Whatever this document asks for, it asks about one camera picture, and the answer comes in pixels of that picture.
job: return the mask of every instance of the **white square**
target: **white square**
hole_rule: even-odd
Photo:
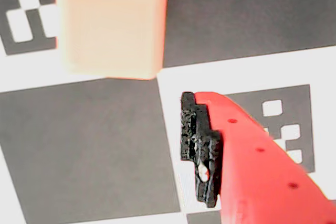
[[[335,56],[336,46],[332,46],[162,69],[158,83],[176,178],[183,162],[180,161],[180,149],[175,147],[181,126],[180,98],[183,92],[235,94],[309,84],[316,168],[309,176],[329,199],[336,199],[336,176],[330,172],[330,164],[336,164],[336,141],[330,141],[330,136],[334,135],[336,104],[334,90],[326,85],[330,80],[336,80]],[[275,66],[295,74],[276,74]],[[244,73],[243,77],[247,78],[242,78],[239,73]]]
[[[286,141],[283,139],[274,139],[274,142],[284,151],[286,150]]]
[[[19,2],[23,10],[32,10],[40,7],[39,0],[19,0]]]
[[[282,101],[273,100],[262,103],[264,116],[276,116],[282,114]]]
[[[297,163],[301,164],[302,163],[302,150],[292,150],[287,152],[288,156],[291,157],[291,159]]]
[[[41,5],[38,11],[45,36],[47,38],[57,37],[59,33],[58,7],[55,4]]]
[[[281,127],[281,138],[283,140],[295,140],[301,136],[300,125],[292,124]]]
[[[33,34],[26,12],[22,9],[9,10],[6,13],[13,40],[17,43],[30,41]]]

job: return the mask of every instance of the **black clip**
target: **black clip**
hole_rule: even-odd
[[[196,198],[208,208],[216,206],[221,188],[222,157],[222,135],[211,130],[206,105],[196,104],[194,93],[184,92],[181,97],[181,160],[194,162]],[[207,179],[203,177],[204,167]]]

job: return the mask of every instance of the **orange cube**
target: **orange cube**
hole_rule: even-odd
[[[75,73],[153,79],[162,68],[166,0],[57,0],[58,47]]]

